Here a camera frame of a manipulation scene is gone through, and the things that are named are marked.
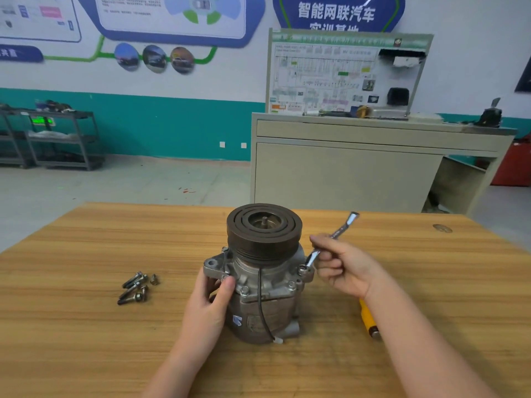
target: red toolbox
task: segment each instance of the red toolbox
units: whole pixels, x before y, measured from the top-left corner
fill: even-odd
[[[491,184],[493,186],[531,186],[529,135],[511,144]]]

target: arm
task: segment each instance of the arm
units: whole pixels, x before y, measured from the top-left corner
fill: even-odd
[[[186,398],[197,372],[216,345],[225,322],[225,311],[235,280],[223,282],[207,278],[201,268],[196,286],[183,316],[181,334],[162,366],[142,394],[142,398]],[[209,296],[218,289],[216,299]]]
[[[339,290],[365,299],[409,398],[497,398],[371,256],[325,236],[318,274]]]

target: hand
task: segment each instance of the hand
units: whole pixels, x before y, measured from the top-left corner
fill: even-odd
[[[341,292],[365,298],[375,276],[383,272],[380,264],[362,250],[327,235],[309,239],[322,250],[315,264],[317,274]]]
[[[218,341],[235,285],[236,280],[232,276],[223,282],[208,278],[202,267],[197,275],[196,286],[184,311],[181,334],[171,352],[196,371],[207,360]],[[215,290],[218,293],[212,301],[209,297]]]

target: teal wall stripe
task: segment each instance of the teal wall stripe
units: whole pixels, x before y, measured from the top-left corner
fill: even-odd
[[[13,107],[32,108],[35,100],[46,99],[93,111],[107,153],[242,161],[251,159],[251,113],[266,107],[257,102],[0,88],[0,102]],[[441,115],[450,122],[479,118]],[[28,128],[24,117],[11,122],[17,129]],[[531,130],[531,119],[504,117],[502,125],[518,129],[517,137],[522,137]],[[82,121],[82,128],[88,130],[90,123]],[[72,127],[58,121],[56,129],[68,132]],[[225,148],[219,147],[220,141]],[[241,148],[242,142],[247,149]]]

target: black cable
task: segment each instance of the black cable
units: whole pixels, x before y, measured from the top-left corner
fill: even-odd
[[[264,317],[264,312],[262,311],[262,267],[258,267],[258,313],[260,314],[260,319],[262,320],[262,325],[266,333],[269,335],[269,338],[271,338],[271,341],[274,341],[275,337],[271,334],[271,330],[267,326]]]

